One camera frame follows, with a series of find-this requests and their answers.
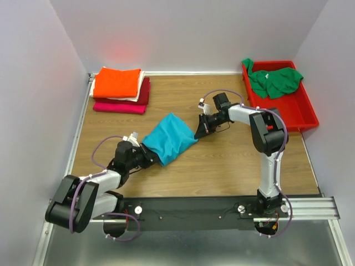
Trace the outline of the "red plastic bin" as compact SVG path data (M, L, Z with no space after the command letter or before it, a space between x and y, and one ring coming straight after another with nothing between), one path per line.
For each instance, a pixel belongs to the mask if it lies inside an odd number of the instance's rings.
M274 71L290 67L296 70L292 61L266 61L254 62L253 71ZM248 101L253 107L277 108L287 126L288 131L304 132L319 126L319 121L305 87L300 82L299 88L292 94L284 95L278 99L269 97L262 99L251 89L246 68L242 65L242 76L245 83Z

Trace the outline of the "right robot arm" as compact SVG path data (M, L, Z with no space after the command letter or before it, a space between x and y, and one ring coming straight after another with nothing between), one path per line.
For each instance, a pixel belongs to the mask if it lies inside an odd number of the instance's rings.
M201 98L198 107L203 110L195 138L211 135L224 123L241 122L250 126L252 143L261 154L261 182L257 190L255 210L261 217L268 217L282 205L280 185L281 160L288 132L278 110L250 107L243 103L231 103L225 93L213 97L217 112L210 112L210 105Z

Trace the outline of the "folded dark red t shirt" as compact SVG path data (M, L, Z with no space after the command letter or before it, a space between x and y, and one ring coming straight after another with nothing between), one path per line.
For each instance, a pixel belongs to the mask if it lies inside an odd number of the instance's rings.
M143 80L141 85L140 94L137 102L129 101L129 100L114 100L107 98L94 98L95 101L100 103L111 103L111 104L129 104L129 105L147 105L149 103L149 95L150 95L150 78L146 77Z

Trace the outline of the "green t shirt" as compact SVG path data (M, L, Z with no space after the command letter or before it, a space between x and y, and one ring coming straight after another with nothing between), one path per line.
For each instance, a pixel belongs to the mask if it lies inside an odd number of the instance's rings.
M242 61L246 68L251 89L262 99L278 99L284 95L294 93L300 85L303 76L290 67L274 71L253 71L255 63L247 58Z

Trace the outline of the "teal blue t shirt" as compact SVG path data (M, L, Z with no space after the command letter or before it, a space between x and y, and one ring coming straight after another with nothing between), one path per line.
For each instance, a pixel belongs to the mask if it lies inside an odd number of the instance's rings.
M198 139L194 138L193 131L173 113L166 115L142 140L149 150L158 155L163 167L197 142Z

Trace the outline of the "aluminium frame rail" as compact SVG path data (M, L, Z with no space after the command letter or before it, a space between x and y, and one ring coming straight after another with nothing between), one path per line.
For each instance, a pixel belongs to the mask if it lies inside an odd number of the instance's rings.
M287 218L294 220L307 219L339 219L336 203L333 198L323 197L296 197L282 201L281 207L283 212L288 214ZM98 217L106 217L115 213L128 212L123 209L120 212L114 211L111 213L102 214Z

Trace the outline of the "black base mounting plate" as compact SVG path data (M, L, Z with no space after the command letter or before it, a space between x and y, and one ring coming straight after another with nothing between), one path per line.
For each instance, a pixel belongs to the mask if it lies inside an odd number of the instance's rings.
M255 196L127 197L121 205L142 231L253 231L257 221L288 217L280 208L259 214Z

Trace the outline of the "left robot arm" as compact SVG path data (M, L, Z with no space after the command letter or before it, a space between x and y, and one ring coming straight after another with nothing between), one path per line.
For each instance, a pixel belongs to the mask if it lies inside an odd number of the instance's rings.
M45 221L81 233L91 219L102 214L119 218L123 196L112 190L123 186L131 173L159 162L159 156L146 145L119 142L113 159L102 172L82 177L66 175L62 179L46 210Z

